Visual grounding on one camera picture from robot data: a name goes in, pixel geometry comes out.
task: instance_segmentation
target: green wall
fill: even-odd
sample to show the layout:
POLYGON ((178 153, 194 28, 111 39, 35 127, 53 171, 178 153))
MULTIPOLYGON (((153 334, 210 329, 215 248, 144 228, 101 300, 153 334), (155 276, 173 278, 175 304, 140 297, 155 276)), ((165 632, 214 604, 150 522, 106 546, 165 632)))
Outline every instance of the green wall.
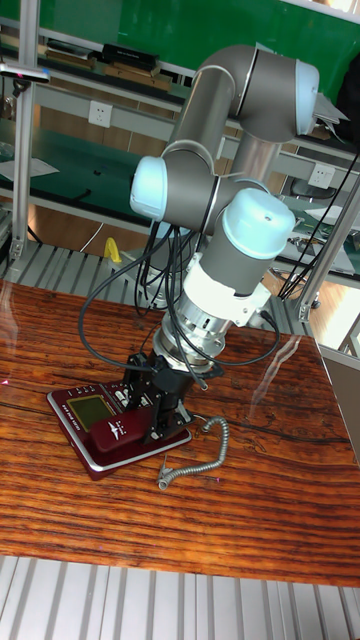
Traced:
MULTIPOLYGON (((20 0, 0 0, 0 14, 19 19, 20 0)), ((42 0, 46 29, 95 42, 121 42, 196 69, 211 53, 257 42, 314 64, 320 89, 335 101, 360 25, 280 0, 42 0)))

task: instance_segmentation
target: white cable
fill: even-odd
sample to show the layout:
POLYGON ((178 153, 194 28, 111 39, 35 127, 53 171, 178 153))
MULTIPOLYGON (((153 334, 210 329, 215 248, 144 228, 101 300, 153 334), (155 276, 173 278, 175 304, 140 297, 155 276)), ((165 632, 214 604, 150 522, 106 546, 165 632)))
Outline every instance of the white cable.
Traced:
POLYGON ((99 231, 101 231, 103 226, 104 226, 104 223, 102 222, 100 227, 95 231, 94 235, 91 236, 90 240, 88 240, 88 242, 86 244, 84 244, 83 248, 80 249, 80 253, 82 253, 84 251, 84 249, 86 249, 86 247, 89 246, 90 242, 92 242, 94 240, 94 238, 96 238, 97 234, 99 233, 99 231))

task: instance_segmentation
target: light blue joint cap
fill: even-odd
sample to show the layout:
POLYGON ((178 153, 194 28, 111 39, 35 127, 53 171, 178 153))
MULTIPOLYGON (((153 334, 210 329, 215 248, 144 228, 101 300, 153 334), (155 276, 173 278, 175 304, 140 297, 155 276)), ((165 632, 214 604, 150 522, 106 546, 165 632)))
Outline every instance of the light blue joint cap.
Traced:
POLYGON ((130 194, 136 213, 160 222, 167 204, 167 171, 163 158, 145 156, 137 166, 130 194))
POLYGON ((274 196, 259 189, 236 194, 222 216, 224 233, 242 253, 258 260, 271 260, 284 249, 295 217, 274 196))
POLYGON ((319 72, 311 64, 296 60, 295 81, 296 133, 301 136, 308 133, 312 126, 319 86, 319 72))

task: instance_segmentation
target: workbench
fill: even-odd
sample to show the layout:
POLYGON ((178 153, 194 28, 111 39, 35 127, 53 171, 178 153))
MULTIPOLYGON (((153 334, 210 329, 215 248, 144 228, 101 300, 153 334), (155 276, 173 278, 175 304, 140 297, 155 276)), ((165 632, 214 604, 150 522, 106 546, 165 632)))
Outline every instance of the workbench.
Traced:
MULTIPOLYGON (((283 335, 278 370, 267 358, 228 367, 207 393, 193 388, 190 410, 229 421, 221 468, 161 492, 163 458, 155 456, 95 483, 46 402, 56 388, 122 376, 82 346, 82 302, 2 282, 0 552, 360 586, 360 471, 314 340, 283 335)), ((95 301, 85 331, 95 348, 124 360, 158 319, 95 301)), ((231 330, 226 356, 258 356, 273 339, 231 330)), ((217 449, 216 436, 195 437, 168 455, 168 466, 215 459, 217 449)))

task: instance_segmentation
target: yellow object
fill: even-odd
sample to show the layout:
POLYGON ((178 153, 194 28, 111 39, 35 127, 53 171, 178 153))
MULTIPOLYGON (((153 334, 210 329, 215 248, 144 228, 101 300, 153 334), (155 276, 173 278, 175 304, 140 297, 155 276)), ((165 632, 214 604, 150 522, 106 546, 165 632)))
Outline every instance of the yellow object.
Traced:
POLYGON ((114 238, 108 238, 105 243, 104 258, 111 258, 113 262, 122 262, 114 238))

